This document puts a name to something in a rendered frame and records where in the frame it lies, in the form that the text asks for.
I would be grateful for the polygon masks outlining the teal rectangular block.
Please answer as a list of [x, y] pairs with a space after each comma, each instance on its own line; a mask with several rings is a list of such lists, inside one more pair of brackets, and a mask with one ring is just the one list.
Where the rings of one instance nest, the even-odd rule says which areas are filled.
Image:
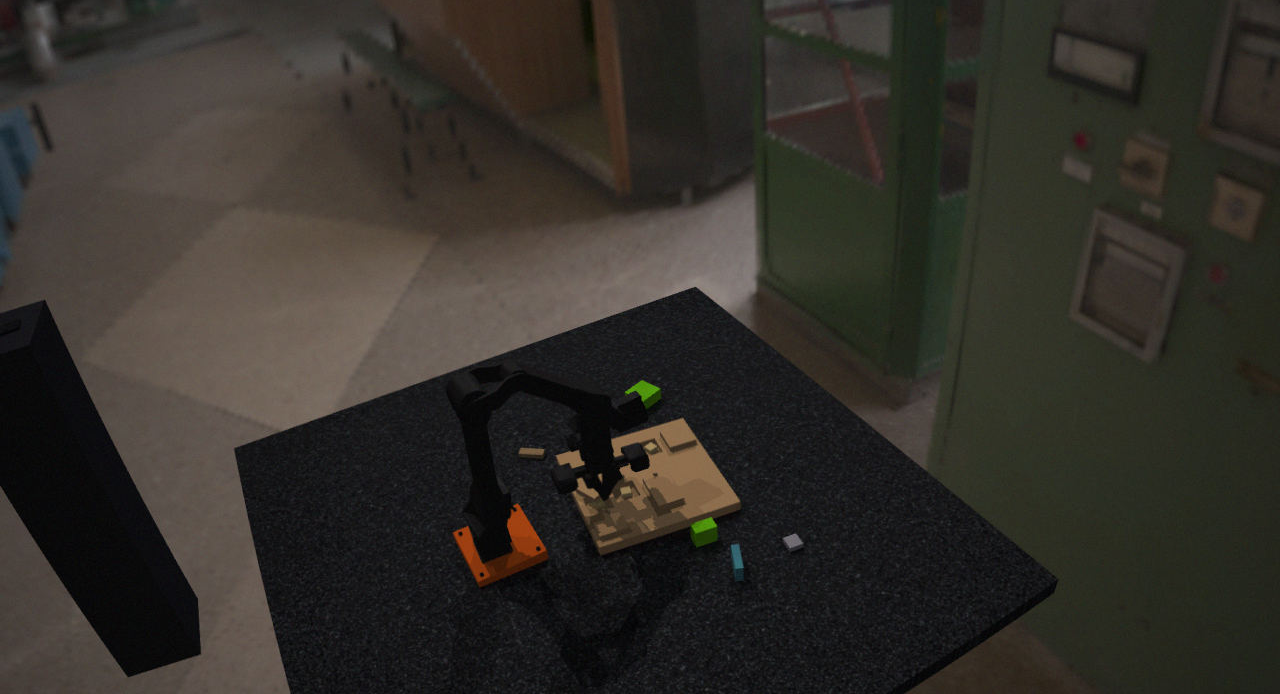
[[731, 545], [731, 560], [732, 560], [732, 565], [733, 565], [733, 577], [735, 577], [735, 581], [744, 581], [742, 556], [741, 556], [741, 551], [740, 551], [740, 545], [739, 544], [737, 545]]

